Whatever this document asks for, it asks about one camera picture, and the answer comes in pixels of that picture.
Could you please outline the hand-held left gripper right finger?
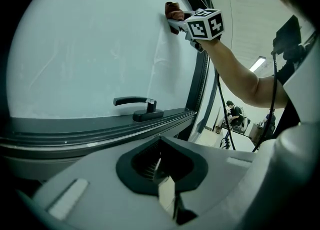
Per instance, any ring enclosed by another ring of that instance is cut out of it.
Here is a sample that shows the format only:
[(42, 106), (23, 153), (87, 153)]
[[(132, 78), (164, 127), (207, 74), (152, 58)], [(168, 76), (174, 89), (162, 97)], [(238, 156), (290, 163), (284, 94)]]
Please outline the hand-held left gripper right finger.
[(249, 202), (243, 178), (255, 154), (161, 137), (161, 161), (175, 182), (175, 219), (160, 230), (239, 230)]

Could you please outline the brown cloth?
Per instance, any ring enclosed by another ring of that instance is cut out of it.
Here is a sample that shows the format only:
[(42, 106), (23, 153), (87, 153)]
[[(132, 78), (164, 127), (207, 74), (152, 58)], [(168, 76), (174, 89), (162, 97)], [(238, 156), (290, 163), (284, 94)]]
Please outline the brown cloth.
[(167, 19), (172, 19), (176, 21), (185, 20), (185, 14), (180, 9), (179, 3), (166, 2), (164, 12)]

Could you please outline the black box device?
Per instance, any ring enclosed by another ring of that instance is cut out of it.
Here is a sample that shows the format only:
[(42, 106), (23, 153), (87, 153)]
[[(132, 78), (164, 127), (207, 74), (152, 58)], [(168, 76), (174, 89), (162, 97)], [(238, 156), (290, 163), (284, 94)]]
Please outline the black box device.
[(292, 15), (289, 20), (276, 32), (272, 42), (272, 55), (280, 55), (291, 50), (302, 42), (299, 20)]

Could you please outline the ceiling light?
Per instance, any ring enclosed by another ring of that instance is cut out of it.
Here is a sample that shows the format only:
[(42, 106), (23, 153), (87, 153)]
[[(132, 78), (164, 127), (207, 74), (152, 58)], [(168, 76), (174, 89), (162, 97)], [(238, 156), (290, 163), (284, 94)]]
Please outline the ceiling light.
[(251, 72), (256, 71), (266, 60), (267, 60), (266, 57), (259, 56), (249, 70)]

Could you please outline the person's right forearm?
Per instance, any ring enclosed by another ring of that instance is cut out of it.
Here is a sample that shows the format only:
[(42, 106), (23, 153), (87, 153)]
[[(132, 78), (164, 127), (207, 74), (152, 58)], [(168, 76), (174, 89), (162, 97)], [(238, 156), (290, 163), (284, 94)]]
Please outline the person's right forearm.
[(228, 89), (244, 103), (269, 108), (272, 104), (274, 76), (258, 78), (243, 66), (232, 51), (218, 39), (199, 40)]

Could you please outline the frosted glass window pane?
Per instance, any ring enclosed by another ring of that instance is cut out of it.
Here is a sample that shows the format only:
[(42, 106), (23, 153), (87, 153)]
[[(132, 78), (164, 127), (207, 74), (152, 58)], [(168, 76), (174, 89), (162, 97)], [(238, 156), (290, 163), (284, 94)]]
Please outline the frosted glass window pane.
[(75, 119), (131, 114), (155, 99), (186, 105), (196, 50), (171, 33), (165, 3), (187, 0), (33, 0), (14, 34), (6, 90), (15, 118)]

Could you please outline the dark framed glass window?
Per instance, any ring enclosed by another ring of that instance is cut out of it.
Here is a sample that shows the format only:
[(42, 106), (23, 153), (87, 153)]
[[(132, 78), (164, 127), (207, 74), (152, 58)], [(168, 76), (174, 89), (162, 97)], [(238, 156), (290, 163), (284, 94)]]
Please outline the dark framed glass window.
[[(2, 73), (5, 86), (7, 115), (2, 117), (0, 129), (0, 155), (20, 160), (61, 160), (84, 156), (100, 146), (118, 144), (136, 136), (150, 136), (163, 129), (176, 128), (187, 131), (199, 111), (208, 60), (199, 53), (186, 105), (182, 108), (163, 110), (162, 118), (135, 122), (131, 114), (75, 118), (75, 119), (33, 119), (15, 118), (10, 115), (7, 96), (7, 67), (10, 47), (18, 25), (33, 0), (0, 0), (2, 31), (9, 31), (6, 39), (6, 69)], [(211, 0), (187, 0), (190, 10), (204, 8)]]

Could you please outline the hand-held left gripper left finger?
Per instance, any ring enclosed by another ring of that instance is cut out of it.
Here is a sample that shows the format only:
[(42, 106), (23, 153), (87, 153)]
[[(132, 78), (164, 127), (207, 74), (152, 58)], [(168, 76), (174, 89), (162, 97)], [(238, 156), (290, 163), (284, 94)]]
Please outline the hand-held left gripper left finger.
[[(49, 230), (172, 230), (174, 221), (155, 196), (140, 195), (118, 178), (119, 157), (145, 139), (91, 153), (48, 180), (34, 195), (37, 215)], [(76, 179), (88, 182), (64, 220), (48, 212), (51, 203)]]

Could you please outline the brown cabinet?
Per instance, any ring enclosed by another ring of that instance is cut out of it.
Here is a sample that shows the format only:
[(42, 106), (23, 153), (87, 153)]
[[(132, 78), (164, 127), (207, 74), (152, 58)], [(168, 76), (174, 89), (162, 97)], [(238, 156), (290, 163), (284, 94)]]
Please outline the brown cabinet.
[(260, 125), (257, 124), (253, 124), (251, 131), (249, 133), (249, 139), (252, 141), (252, 143), (254, 144), (254, 146), (257, 145), (257, 143), (259, 142), (261, 135), (263, 134), (264, 128), (261, 127)]

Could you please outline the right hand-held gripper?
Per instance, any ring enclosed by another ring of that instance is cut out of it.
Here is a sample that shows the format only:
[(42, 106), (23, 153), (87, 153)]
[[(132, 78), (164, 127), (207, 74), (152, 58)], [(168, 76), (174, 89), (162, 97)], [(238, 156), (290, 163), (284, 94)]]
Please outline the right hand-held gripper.
[(211, 41), (218, 38), (224, 31), (224, 20), (221, 10), (205, 9), (199, 12), (183, 11), (185, 21), (168, 19), (168, 24), (179, 32), (187, 32), (194, 47), (201, 53), (203, 51), (201, 41)]

